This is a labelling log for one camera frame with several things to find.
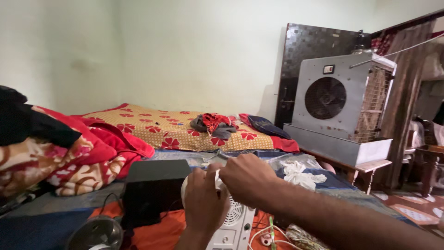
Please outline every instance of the door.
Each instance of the door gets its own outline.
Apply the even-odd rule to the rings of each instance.
[[[351,54],[358,34],[333,28],[287,24],[274,120],[277,127],[291,123],[302,60]],[[370,36],[366,37],[367,43],[370,43]]]

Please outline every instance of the hand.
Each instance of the hand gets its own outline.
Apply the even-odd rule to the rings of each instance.
[[[188,175],[185,191],[187,229],[198,234],[210,234],[210,238],[222,226],[230,209],[227,189],[222,189],[218,195],[214,184],[216,170],[221,167],[222,164],[210,164],[206,173],[194,168],[193,173]]]
[[[253,208],[261,208],[267,197],[276,192],[275,184],[284,181],[270,165],[252,153],[229,158],[219,177],[234,200]]]

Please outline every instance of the green cable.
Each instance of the green cable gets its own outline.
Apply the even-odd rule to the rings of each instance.
[[[274,243],[274,229],[273,218],[270,216],[270,235],[271,235],[271,250],[276,250],[276,244]]]

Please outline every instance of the white cable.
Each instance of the white cable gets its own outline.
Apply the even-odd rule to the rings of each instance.
[[[264,229],[261,229],[260,231],[256,232],[256,233],[253,235],[253,237],[251,238],[250,242],[248,243],[248,247],[249,247],[251,250],[253,250],[253,248],[251,247],[251,243],[253,243],[254,237],[256,237],[256,236],[257,236],[258,234],[260,234],[261,232],[270,229],[271,227],[272,227],[272,226],[268,226],[268,227],[266,227],[266,228],[264,228]],[[273,228],[274,228],[274,229],[277,229],[279,232],[281,232],[281,234],[283,234],[283,235],[285,236],[285,238],[287,238],[287,240],[290,241],[290,239],[287,237],[287,235],[286,235],[286,234],[285,234],[280,228],[278,228],[277,226],[273,226]],[[295,247],[296,249],[302,250],[302,249],[300,249],[299,247],[297,247],[297,246],[291,244],[290,242],[280,241],[280,240],[277,240],[277,241],[274,241],[274,242],[285,242],[285,243],[290,244],[291,246]]]
[[[363,64],[366,64],[366,63],[368,63],[368,62],[371,62],[371,61],[376,60],[376,59],[379,59],[379,58],[383,58],[383,57],[386,57],[386,56],[391,56],[391,55],[397,54],[397,53],[399,53],[399,52],[403,52],[403,51],[409,50],[409,49],[411,49],[411,48],[418,47],[419,45],[422,45],[422,44],[428,43],[428,42],[430,42],[430,41],[432,41],[432,40],[435,40],[435,39],[437,39],[437,38],[439,38],[439,37],[441,37],[441,36],[444,36],[444,33],[442,33],[441,35],[439,35],[439,36],[437,36],[437,37],[434,37],[434,38],[432,38],[432,39],[429,39],[429,40],[427,40],[427,41],[424,41],[424,42],[422,42],[422,43],[420,43],[420,44],[414,45],[414,46],[412,46],[412,47],[410,47],[410,48],[405,48],[405,49],[400,50],[400,51],[395,52],[395,53],[391,53],[391,54],[388,54],[388,55],[385,55],[385,56],[380,56],[380,57],[375,58],[375,59],[371,59],[371,60],[368,60],[368,61],[365,61],[365,62],[361,62],[361,63],[355,64],[355,65],[352,65],[352,66],[350,66],[350,69],[352,69],[352,68],[354,68],[354,67],[357,67],[357,66],[361,66],[361,65],[363,65]]]
[[[299,247],[297,247],[297,246],[295,246],[295,245],[293,245],[293,244],[291,244],[290,242],[287,242],[287,241],[274,241],[274,242],[283,242],[283,243],[287,243],[288,245],[290,245],[290,246],[292,246],[292,247],[294,247],[294,248],[296,248],[296,249],[298,249],[298,250],[302,250],[302,249],[300,249]]]

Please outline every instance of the curtain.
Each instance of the curtain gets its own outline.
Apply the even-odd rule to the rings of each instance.
[[[376,48],[376,54],[380,56],[387,55],[387,51],[392,46],[393,39],[395,38],[396,34],[387,34],[385,35],[384,32],[381,34],[380,37],[372,39],[372,48]]]
[[[433,26],[434,21],[399,31],[394,36],[387,54],[426,41],[432,34]],[[387,57],[397,63],[395,80],[381,126],[381,136],[393,139],[388,156],[393,163],[383,172],[383,182],[389,188],[398,185],[407,144],[408,126],[413,117],[425,57],[423,45]]]

